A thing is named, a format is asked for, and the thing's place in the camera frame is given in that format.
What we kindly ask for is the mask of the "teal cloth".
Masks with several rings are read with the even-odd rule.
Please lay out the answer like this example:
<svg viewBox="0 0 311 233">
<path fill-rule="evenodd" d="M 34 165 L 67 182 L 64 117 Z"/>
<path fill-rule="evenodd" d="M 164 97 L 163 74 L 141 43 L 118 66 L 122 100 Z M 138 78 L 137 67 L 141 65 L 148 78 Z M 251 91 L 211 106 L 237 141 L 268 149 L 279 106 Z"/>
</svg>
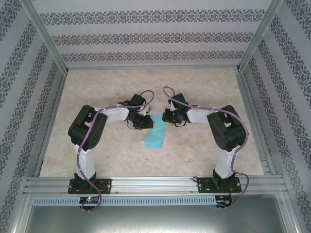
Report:
<svg viewBox="0 0 311 233">
<path fill-rule="evenodd" d="M 162 120 L 161 115 L 151 114 L 153 128 L 149 129 L 144 138 L 144 145 L 148 148 L 159 149 L 163 145 L 167 123 Z"/>
</svg>

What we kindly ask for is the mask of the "aluminium side rail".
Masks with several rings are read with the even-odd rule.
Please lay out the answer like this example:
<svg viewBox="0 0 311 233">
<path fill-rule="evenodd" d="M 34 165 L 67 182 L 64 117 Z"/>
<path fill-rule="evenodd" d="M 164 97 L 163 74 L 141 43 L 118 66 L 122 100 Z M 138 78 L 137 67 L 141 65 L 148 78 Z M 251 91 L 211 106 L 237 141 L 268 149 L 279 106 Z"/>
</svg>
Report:
<svg viewBox="0 0 311 233">
<path fill-rule="evenodd" d="M 259 119 L 255 110 L 255 106 L 253 104 L 251 94 L 248 90 L 247 83 L 243 74 L 240 72 L 235 72 L 235 76 L 237 79 L 237 83 L 240 89 L 240 93 L 242 96 L 242 100 L 245 106 L 246 114 L 249 120 L 250 128 L 252 131 L 253 139 L 255 141 L 257 151 L 259 154 L 259 158 L 261 161 L 261 166 L 263 168 L 264 174 L 269 175 L 276 175 L 277 172 L 275 171 L 268 146 L 265 142 L 263 132 L 261 130 L 261 126 L 259 123 Z"/>
<path fill-rule="evenodd" d="M 47 148 L 48 148 L 49 140 L 50 140 L 50 137 L 51 137 L 53 125 L 54 125 L 55 118 L 56 118 L 56 115 L 57 115 L 57 110 L 58 110 L 58 107 L 59 107 L 59 104 L 60 104 L 60 100 L 61 100 L 61 96 L 62 96 L 62 93 L 63 93 L 63 90 L 64 90 L 67 74 L 68 73 L 65 73 L 62 76 L 61 81 L 59 82 L 58 89 L 57 89 L 57 92 L 56 92 L 56 95 L 55 95 L 55 99 L 54 99 L 54 102 L 53 102 L 53 106 L 52 106 L 52 109 L 51 109 L 51 112 L 50 112 L 50 115 L 49 115 L 49 121 L 48 121 L 48 124 L 47 124 L 47 128 L 46 128 L 46 131 L 45 131 L 45 134 L 44 134 L 44 137 L 43 137 L 43 141 L 42 141 L 41 146 L 40 146 L 38 158 L 36 160 L 36 164 L 35 164 L 35 167 L 34 167 L 34 170 L 33 170 L 33 173 L 32 173 L 32 177 L 39 177 L 39 175 L 40 175 L 41 168 L 42 168 L 42 165 L 43 165 L 43 161 L 44 161 L 44 158 L 45 158 L 45 154 L 46 154 L 46 151 L 47 151 Z"/>
</svg>

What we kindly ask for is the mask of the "grey metal sheet panel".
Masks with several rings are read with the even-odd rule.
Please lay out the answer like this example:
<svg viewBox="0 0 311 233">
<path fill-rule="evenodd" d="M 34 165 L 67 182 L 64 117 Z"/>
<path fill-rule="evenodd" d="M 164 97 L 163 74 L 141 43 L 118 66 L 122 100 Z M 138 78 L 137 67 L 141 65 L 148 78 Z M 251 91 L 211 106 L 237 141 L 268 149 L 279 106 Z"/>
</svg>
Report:
<svg viewBox="0 0 311 233">
<path fill-rule="evenodd" d="M 296 233 L 276 210 L 218 210 L 210 206 L 34 206 L 16 233 Z"/>
</svg>

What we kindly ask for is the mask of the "aluminium mounting rail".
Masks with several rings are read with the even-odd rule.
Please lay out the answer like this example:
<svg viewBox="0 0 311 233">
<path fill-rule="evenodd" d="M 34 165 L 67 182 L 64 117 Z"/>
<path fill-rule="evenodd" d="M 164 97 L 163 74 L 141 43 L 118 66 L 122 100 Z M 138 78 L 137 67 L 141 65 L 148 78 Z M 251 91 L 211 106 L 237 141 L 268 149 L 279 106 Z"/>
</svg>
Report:
<svg viewBox="0 0 311 233">
<path fill-rule="evenodd" d="M 287 193 L 282 175 L 251 175 L 246 195 Z M 58 196 L 68 193 L 70 177 L 27 178 L 24 195 Z M 168 196 L 198 194 L 198 184 L 190 176 L 184 177 L 113 177 L 111 195 Z"/>
</svg>

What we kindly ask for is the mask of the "aluminium frame post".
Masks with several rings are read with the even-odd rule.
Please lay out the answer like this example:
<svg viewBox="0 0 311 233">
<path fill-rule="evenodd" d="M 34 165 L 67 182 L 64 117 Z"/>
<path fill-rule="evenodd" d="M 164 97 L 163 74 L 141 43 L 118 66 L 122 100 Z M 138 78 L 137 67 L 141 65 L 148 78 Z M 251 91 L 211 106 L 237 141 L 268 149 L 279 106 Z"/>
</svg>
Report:
<svg viewBox="0 0 311 233">
<path fill-rule="evenodd" d="M 272 0 L 267 11 L 265 12 L 262 21 L 260 22 L 254 36 L 252 37 L 250 44 L 248 45 L 243 57 L 238 65 L 238 71 L 241 73 L 245 70 L 249 60 L 251 59 L 253 53 L 255 52 L 258 44 L 260 43 L 261 39 L 263 38 L 266 30 L 269 27 L 272 19 L 274 18 L 275 14 L 277 13 L 278 9 L 280 8 L 283 0 Z"/>
<path fill-rule="evenodd" d="M 32 0 L 19 0 L 22 7 L 24 8 L 25 12 L 27 13 L 28 17 L 32 21 L 33 25 L 35 26 L 37 32 L 39 33 L 41 39 L 47 46 L 49 52 L 51 53 L 53 59 L 55 60 L 56 64 L 60 68 L 62 74 L 68 73 L 68 67 L 65 64 L 64 59 L 61 56 L 61 53 L 57 49 L 52 36 L 48 32 L 40 14 L 37 12 Z"/>
</svg>

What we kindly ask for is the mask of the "aluminium frame bar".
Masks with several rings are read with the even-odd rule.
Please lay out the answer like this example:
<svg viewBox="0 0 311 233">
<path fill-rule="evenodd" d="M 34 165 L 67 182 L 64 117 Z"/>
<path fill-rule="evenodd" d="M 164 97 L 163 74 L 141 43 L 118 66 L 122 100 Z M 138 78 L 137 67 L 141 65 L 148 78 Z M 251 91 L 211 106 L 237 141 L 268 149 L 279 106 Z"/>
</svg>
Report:
<svg viewBox="0 0 311 233">
<path fill-rule="evenodd" d="M 34 198 L 31 193 L 23 194 L 10 233 L 25 233 Z"/>
<path fill-rule="evenodd" d="M 289 194 L 281 193 L 278 197 L 280 212 L 287 233 L 302 233 L 293 203 Z"/>
</svg>

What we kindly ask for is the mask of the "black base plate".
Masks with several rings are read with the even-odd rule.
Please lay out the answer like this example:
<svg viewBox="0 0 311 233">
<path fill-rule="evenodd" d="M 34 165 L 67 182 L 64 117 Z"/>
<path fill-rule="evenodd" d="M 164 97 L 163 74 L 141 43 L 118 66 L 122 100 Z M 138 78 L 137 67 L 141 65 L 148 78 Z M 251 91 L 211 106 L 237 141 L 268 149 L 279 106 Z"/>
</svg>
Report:
<svg viewBox="0 0 311 233">
<path fill-rule="evenodd" d="M 101 194 L 110 194 L 111 179 L 96 179 L 95 186 Z M 99 192 L 86 180 L 71 179 L 68 187 L 69 194 L 98 194 Z"/>
<path fill-rule="evenodd" d="M 233 193 L 242 192 L 240 179 L 238 177 L 223 179 L 217 182 L 214 181 L 212 177 L 202 177 L 198 179 L 199 193 L 229 193 L 230 189 Z"/>
</svg>

